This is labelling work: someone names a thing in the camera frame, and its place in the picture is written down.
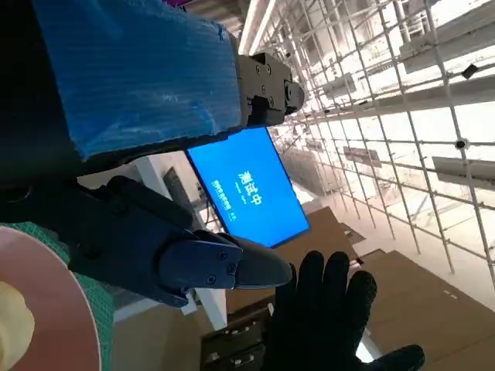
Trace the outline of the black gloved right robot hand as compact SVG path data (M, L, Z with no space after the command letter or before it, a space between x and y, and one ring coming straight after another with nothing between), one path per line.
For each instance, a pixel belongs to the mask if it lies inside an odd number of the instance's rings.
M275 310L264 338L263 370L419 370L425 354L407 345L363 362L357 348L377 295L367 271L349 273L341 251L328 259L306 254L292 279L275 290Z

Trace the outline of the bare left robot hand blue tape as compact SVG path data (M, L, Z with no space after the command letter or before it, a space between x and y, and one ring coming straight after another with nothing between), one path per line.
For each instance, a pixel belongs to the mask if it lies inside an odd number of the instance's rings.
M55 232L70 270L176 308L192 288L286 284L291 265L252 239L195 230L124 176L77 178L281 124L304 100L284 63L162 1L3 1L1 220Z

